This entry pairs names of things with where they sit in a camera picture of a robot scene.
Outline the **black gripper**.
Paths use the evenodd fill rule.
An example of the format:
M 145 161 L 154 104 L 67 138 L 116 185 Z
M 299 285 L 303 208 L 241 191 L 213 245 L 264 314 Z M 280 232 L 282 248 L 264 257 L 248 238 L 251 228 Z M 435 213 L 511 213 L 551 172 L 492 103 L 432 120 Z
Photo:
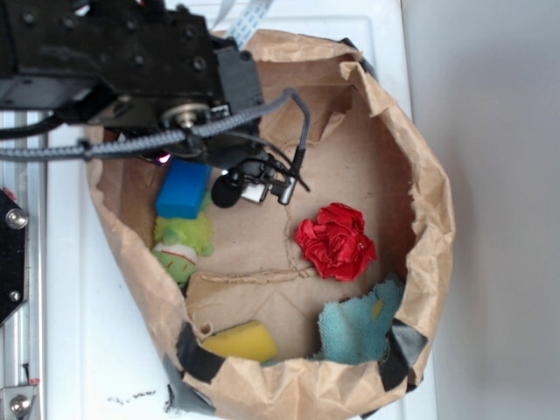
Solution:
M 187 137 L 144 153 L 144 159 L 161 165 L 174 158 L 222 169 L 211 192 L 221 208 L 241 198 L 260 203 L 268 195 L 288 205 L 298 182 L 298 160 L 262 139 L 258 125 L 263 116 L 296 100 L 297 93 L 288 89 L 265 103 L 252 53 L 232 39 L 197 37 L 183 47 L 159 46 L 155 68 L 155 88 L 178 95 L 159 110 L 161 125 L 182 129 Z

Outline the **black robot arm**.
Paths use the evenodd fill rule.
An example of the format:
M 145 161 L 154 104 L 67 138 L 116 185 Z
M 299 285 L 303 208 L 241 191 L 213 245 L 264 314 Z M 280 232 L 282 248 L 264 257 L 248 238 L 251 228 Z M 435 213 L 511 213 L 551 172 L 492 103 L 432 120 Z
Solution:
M 286 157 L 261 139 L 259 122 L 297 93 L 263 99 L 256 63 L 206 20 L 162 1 L 4 1 L 1 108 L 42 111 L 34 124 L 3 129 L 3 140 L 61 125 L 102 126 L 110 143 L 2 148 L 6 161 L 166 158 L 221 169 L 212 190 L 223 208 L 269 194 L 288 204 L 300 184 L 305 146 Z

